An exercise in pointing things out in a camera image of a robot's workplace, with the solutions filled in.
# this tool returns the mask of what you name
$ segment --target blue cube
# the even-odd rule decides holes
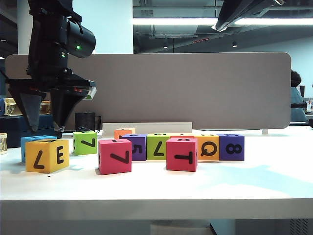
[[[57,139],[56,136],[29,136],[21,138],[21,157],[22,163],[25,163],[25,143],[30,141],[38,141],[43,139]]]
[[[244,161],[245,137],[240,134],[218,134],[220,137],[220,161]]]
[[[145,161],[147,159],[147,134],[126,134],[122,139],[132,142],[133,161]]]

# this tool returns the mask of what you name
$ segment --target foam cube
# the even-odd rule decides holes
[[[194,138],[195,135],[192,133],[169,133],[171,138]]]
[[[26,171],[52,173],[69,166],[68,140],[39,140],[25,144]]]
[[[118,128],[114,130],[114,139],[121,139],[126,134],[136,134],[135,128]]]
[[[243,135],[219,134],[219,137],[221,161],[245,160],[245,137]]]
[[[74,132],[73,147],[75,155],[97,153],[97,133],[94,131]]]
[[[148,134],[147,135],[147,160],[166,160],[166,141],[169,134]]]
[[[56,136],[29,136],[29,137],[22,137],[21,138],[21,157],[22,163],[25,163],[25,143],[30,141],[38,141],[44,139],[54,139],[56,140]]]
[[[146,134],[127,134],[122,137],[132,142],[132,160],[145,161],[147,159],[147,135]]]
[[[220,159],[220,137],[216,134],[196,134],[198,140],[198,160]]]
[[[132,142],[127,139],[99,141],[101,175],[132,171]]]
[[[166,169],[195,172],[198,165],[197,139],[170,138],[166,142]]]

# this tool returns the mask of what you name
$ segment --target fluorescent light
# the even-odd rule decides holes
[[[237,25],[313,25],[313,18],[243,18]]]
[[[134,25],[215,25],[217,18],[133,18]]]

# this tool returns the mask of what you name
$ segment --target red cube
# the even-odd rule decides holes
[[[132,171],[132,142],[127,139],[99,141],[101,175]]]
[[[197,139],[171,138],[166,141],[166,169],[195,172],[198,166]]]

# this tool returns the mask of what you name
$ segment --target green cube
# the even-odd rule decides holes
[[[97,153],[97,133],[94,131],[74,132],[74,154]]]
[[[147,135],[147,160],[166,160],[166,141],[169,134]]]

